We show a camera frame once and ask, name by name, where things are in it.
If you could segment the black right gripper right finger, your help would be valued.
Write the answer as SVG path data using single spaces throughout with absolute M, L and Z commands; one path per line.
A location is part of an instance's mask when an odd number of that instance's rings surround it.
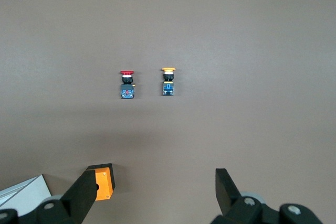
M 225 168 L 215 173 L 216 198 L 222 214 L 212 223 L 322 223 L 309 208 L 283 204 L 276 211 L 253 196 L 243 196 Z

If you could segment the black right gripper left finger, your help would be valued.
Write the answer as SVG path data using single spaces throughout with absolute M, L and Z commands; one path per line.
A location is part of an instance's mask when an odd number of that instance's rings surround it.
M 95 171 L 86 170 L 60 199 L 43 202 L 23 216 L 15 209 L 1 210 L 1 223 L 82 223 L 96 196 Z

